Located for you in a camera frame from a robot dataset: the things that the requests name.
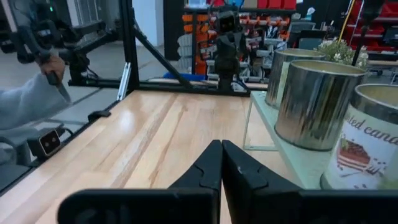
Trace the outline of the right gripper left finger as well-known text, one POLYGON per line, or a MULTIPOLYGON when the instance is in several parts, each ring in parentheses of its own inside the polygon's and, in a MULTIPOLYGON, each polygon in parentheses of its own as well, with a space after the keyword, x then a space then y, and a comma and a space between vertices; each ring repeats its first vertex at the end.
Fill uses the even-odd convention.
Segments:
POLYGON ((85 189, 69 195, 58 224, 219 224, 223 145, 213 140, 166 189, 85 189))

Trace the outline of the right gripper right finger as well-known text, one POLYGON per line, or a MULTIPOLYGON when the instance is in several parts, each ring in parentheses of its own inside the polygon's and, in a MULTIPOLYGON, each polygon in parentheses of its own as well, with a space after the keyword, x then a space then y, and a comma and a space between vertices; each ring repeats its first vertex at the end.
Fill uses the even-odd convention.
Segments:
POLYGON ((223 183, 232 224, 398 224, 398 190, 307 190, 229 140, 223 183))

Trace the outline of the metal scented candle tin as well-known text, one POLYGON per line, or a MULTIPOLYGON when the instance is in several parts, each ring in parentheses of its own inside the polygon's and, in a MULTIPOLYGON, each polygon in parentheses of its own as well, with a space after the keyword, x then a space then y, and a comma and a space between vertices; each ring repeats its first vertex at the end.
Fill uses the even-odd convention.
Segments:
POLYGON ((398 85, 356 86, 320 187, 398 190, 398 85))
POLYGON ((322 60, 290 63, 275 133, 286 142, 311 151, 332 150, 354 88, 366 71, 322 60))
POLYGON ((279 109, 291 61, 301 59, 323 60, 325 56, 324 53, 315 50, 276 50, 272 61, 265 102, 269 106, 279 109))

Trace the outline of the black candle stick holder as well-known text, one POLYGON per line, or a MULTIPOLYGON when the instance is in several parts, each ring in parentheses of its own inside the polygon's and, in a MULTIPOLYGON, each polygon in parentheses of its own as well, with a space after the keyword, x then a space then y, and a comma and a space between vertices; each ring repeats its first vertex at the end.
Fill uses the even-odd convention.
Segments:
POLYGON ((385 0, 363 0, 363 13, 361 16, 361 18, 363 19, 363 26, 361 28, 361 35, 351 63, 352 66, 356 65, 369 26, 371 25, 373 20, 375 20, 375 18, 380 15, 384 3, 385 0))

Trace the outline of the person's forearm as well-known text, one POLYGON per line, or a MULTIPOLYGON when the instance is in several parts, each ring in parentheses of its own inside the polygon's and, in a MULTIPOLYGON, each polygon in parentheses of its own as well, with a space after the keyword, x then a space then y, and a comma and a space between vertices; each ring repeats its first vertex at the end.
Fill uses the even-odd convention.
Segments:
POLYGON ((70 104, 70 95, 63 85, 50 85, 45 75, 38 73, 23 86, 0 90, 0 130, 44 119, 70 104))

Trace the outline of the blue flat bin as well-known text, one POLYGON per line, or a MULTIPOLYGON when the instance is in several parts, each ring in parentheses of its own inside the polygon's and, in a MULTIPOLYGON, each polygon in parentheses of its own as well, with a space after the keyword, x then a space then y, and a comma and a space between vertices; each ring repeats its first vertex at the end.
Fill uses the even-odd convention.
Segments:
MULTIPOLYGON (((201 81, 206 80, 205 75, 197 75, 197 74, 191 74, 191 73, 181 73, 180 75, 182 78, 189 80, 189 81, 201 82, 201 81)), ((170 72, 167 72, 164 74, 163 78, 175 79, 175 76, 173 74, 171 74, 170 72)))

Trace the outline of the mint green perforated shelf riser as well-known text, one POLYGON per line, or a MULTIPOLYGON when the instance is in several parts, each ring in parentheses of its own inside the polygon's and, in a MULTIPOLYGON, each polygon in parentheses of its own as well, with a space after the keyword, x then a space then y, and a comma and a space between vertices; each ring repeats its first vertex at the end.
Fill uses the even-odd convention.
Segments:
POLYGON ((328 164, 331 153, 326 151, 309 151, 284 141, 274 130, 278 110, 265 103, 266 92, 252 91, 246 124, 244 128, 243 149, 249 151, 277 151, 285 165, 294 175, 294 183, 305 189, 319 189, 320 177, 328 164), (274 145, 254 146, 246 143, 252 107, 257 109, 274 145))

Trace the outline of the black partition panel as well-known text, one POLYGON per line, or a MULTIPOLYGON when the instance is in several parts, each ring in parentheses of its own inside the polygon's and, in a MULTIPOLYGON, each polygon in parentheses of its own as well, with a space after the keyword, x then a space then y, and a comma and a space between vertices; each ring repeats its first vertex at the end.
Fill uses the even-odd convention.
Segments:
POLYGON ((176 61, 180 58, 177 53, 177 39, 184 34, 183 9, 185 0, 163 0, 164 13, 164 53, 167 60, 176 61))

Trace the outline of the grey office chair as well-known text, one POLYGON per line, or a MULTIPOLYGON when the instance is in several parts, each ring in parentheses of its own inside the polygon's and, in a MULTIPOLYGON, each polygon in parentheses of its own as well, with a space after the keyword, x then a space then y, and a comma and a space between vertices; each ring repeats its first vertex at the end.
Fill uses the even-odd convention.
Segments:
POLYGON ((295 47, 298 49, 314 50, 317 48, 326 36, 326 32, 315 28, 316 23, 309 23, 308 29, 299 32, 295 47))

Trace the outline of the small potted green plant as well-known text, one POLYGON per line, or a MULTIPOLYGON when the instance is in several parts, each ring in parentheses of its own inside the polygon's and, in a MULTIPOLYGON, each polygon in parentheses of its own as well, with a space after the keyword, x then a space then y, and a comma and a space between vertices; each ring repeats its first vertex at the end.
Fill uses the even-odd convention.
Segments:
MULTIPOLYGON (((345 40, 324 40, 317 48, 315 48, 315 50, 324 53, 326 55, 325 59, 327 61, 342 63, 345 65, 352 65, 355 55, 355 50, 353 50, 345 40)), ((369 55, 367 48, 362 46, 354 66, 365 69, 368 58, 369 55)))

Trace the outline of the yellow pole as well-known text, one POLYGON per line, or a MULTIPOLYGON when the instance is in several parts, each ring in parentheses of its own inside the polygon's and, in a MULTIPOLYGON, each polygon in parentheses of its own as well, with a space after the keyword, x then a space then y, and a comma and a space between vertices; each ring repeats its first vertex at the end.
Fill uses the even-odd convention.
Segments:
POLYGON ((343 34, 344 34, 344 31, 345 31, 345 27, 346 27, 346 25, 347 25, 347 23, 348 23, 348 19, 349 19, 349 16, 350 16, 350 14, 351 14, 351 11, 352 11, 352 9, 353 9, 353 7, 354 7, 354 4, 355 4, 355 0, 350 0, 349 6, 348 6, 348 10, 347 10, 347 12, 346 12, 346 14, 345 14, 344 22, 343 22, 343 25, 342 25, 342 27, 341 27, 340 34, 339 34, 339 36, 338 36, 338 42, 340 42, 340 41, 342 40, 342 38, 343 38, 343 34))

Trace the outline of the red metal cart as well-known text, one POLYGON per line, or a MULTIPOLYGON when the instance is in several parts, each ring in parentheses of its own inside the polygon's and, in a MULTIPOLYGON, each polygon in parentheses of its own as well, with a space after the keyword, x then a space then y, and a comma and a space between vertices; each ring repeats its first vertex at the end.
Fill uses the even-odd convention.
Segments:
MULTIPOLYGON (((356 49, 361 35, 362 13, 363 0, 355 0, 343 34, 352 49, 356 49)), ((398 0, 386 0, 380 15, 369 26, 363 45, 371 52, 398 50, 398 0)))

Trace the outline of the person's hand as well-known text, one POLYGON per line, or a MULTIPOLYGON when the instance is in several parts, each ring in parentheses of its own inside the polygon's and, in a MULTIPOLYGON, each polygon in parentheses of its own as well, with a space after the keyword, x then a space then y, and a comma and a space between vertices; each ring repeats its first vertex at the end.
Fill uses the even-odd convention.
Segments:
POLYGON ((50 75, 53 72, 56 74, 58 82, 62 82, 66 65, 58 55, 52 54, 46 62, 40 62, 39 67, 43 74, 50 75))

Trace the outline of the black aluminium table frame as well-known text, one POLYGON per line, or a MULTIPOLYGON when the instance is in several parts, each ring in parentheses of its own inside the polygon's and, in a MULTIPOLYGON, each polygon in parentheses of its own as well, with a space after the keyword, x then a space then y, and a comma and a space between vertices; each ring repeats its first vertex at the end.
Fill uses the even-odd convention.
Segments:
MULTIPOLYGON (((221 91, 217 85, 194 85, 181 77, 166 58, 147 40, 135 19, 134 8, 127 0, 119 0, 121 16, 121 33, 123 38, 126 62, 131 63, 131 73, 126 95, 134 90, 157 90, 176 93, 195 93, 205 95, 248 97, 252 88, 247 87, 236 75, 232 91, 221 91), (136 43, 140 42, 171 74, 174 83, 142 82, 139 80, 136 43)), ((103 21, 72 27, 50 13, 48 4, 35 4, 36 18, 30 24, 19 26, 15 31, 0 35, 0 43, 7 42, 12 52, 22 64, 35 60, 45 62, 50 57, 50 49, 59 47, 59 56, 70 67, 70 86, 101 87, 119 89, 120 81, 94 80, 82 76, 87 71, 89 60, 87 53, 116 41, 118 33, 108 30, 103 21)))

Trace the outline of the silver metal bracket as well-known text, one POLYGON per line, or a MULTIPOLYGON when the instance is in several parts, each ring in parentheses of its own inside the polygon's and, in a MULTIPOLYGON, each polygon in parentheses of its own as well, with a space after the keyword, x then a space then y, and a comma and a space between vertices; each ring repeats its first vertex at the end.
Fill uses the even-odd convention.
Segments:
POLYGON ((126 97, 130 73, 131 73, 131 63, 126 62, 125 66, 124 66, 123 74, 121 77, 121 81, 119 84, 119 90, 118 90, 118 95, 117 95, 118 101, 121 101, 126 97))

